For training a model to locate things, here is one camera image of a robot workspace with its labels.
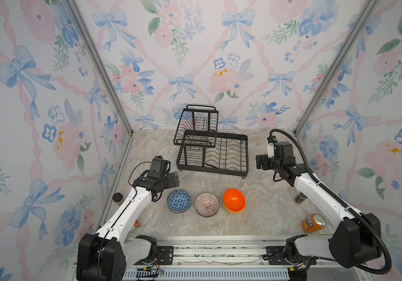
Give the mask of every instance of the gray stone surface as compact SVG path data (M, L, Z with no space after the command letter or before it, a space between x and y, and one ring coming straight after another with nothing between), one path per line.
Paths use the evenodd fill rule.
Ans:
M240 129L220 130L219 132L239 133L248 136L249 172L245 179L238 176L178 171L176 159L180 146L173 144L174 130L144 130L134 132L134 140L126 161L123 178L120 180L118 192L127 195L130 185L127 180L134 167L143 161L151 161L154 156L162 155L170 160L171 172L179 173L181 186L178 189L187 191L192 196L192 206L181 214L171 212L166 198L171 189L165 190L157 203L151 203L139 216L141 228L132 230L128 238L143 234L153 237L162 236L197 236L197 235L299 235L303 234L301 221L312 213L318 213L310 200L301 205L294 203L298 194L288 183L272 181L272 171L256 169L255 155L266 154L266 138L269 130ZM288 141L282 134L276 134L278 141ZM297 162L301 161L294 146ZM149 163L139 166L131 177L131 182L139 174L149 168ZM238 214L229 213L222 205L222 196L229 188L240 190L246 198L246 208ZM199 194L210 192L220 200L220 208L215 216L204 218L194 206ZM117 205L109 210L112 215ZM333 228L327 226L317 234L331 234Z

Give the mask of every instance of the wall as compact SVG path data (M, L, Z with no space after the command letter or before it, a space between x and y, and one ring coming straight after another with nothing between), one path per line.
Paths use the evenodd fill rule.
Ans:
M62 3L0 0L0 280L66 280L96 229L126 140L96 81Z
M364 1L77 3L133 129L174 129L186 104L236 129L295 125Z
M379 217L393 269L376 279L402 280L402 1L379 4L349 60L299 139L327 186Z

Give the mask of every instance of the black mounting plate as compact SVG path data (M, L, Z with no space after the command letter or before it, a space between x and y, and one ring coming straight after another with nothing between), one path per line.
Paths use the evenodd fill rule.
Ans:
M160 255L160 261L157 261L157 265L171 265L173 264L173 246L157 246L157 256ZM135 265L148 265L144 264L141 260L136 262Z
M267 255L276 255L282 253L284 251L285 246L267 246L266 247L266 254ZM288 263L285 258L270 258L268 259L270 265L280 265L280 264L290 264Z

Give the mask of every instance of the robotic arm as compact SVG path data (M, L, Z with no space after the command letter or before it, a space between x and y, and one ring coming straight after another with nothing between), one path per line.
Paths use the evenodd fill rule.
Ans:
M303 163L296 164L291 143L278 142L272 135L274 132L284 134L296 145ZM293 264L306 259L332 259L346 268L355 266L373 274L388 273L391 269L391 258L380 238L379 219L371 213L362 214L360 210L349 206L318 180L308 166L302 148L290 134L273 129L267 140L268 154L256 156L257 169L273 170L275 182L285 180L299 190L304 198L310 198L336 229L330 236L292 237L287 240L285 251L277 256L285 257ZM275 180L276 174L279 174L281 179ZM385 258L385 266L382 269L361 265L380 257L382 253Z
M79 242L77 280L119 281L126 269L136 262L154 261L157 253L155 238L140 235L132 243L123 243L146 206L157 202L164 189L179 186L177 172L169 173L170 166L170 161L163 160L162 156L155 157L150 169L134 180L133 189L108 222L94 235L86 233L82 237Z

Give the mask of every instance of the dish rack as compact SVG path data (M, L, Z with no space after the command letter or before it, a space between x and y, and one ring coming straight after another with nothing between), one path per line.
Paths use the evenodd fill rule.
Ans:
M174 144L180 145L177 168L198 172L248 175L248 136L218 133L218 111L183 109Z

